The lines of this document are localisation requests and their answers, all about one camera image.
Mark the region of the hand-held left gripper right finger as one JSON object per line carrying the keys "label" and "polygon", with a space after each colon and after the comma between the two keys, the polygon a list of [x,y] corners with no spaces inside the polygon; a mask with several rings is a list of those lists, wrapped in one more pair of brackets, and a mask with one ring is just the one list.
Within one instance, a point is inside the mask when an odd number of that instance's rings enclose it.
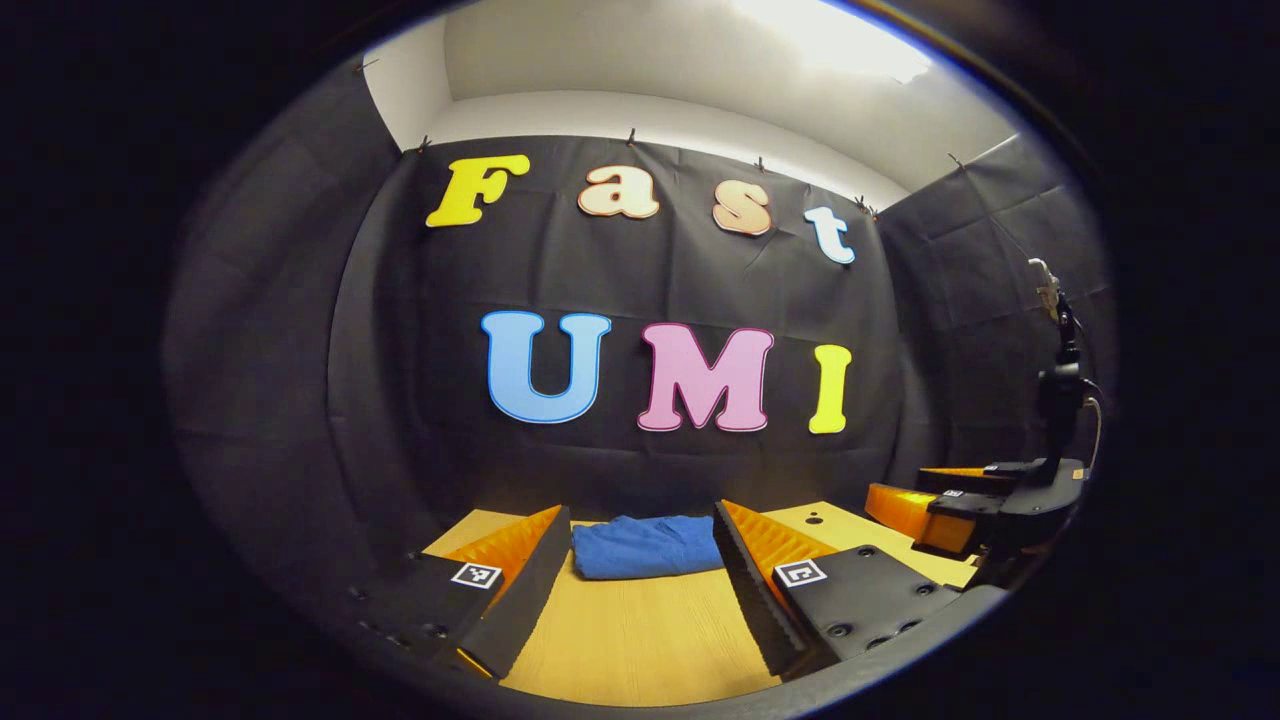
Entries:
{"label": "hand-held left gripper right finger", "polygon": [[758,512],[722,500],[714,538],[768,673],[897,673],[972,629],[1006,597],[973,569],[831,503]]}

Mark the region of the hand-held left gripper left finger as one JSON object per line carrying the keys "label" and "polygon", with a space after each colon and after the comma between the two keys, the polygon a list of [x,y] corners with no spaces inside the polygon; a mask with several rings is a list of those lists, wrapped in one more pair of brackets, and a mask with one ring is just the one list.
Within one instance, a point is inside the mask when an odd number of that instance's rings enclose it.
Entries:
{"label": "hand-held left gripper left finger", "polygon": [[443,555],[408,553],[351,588],[355,624],[413,664],[499,682],[529,642],[571,550],[556,505]]}

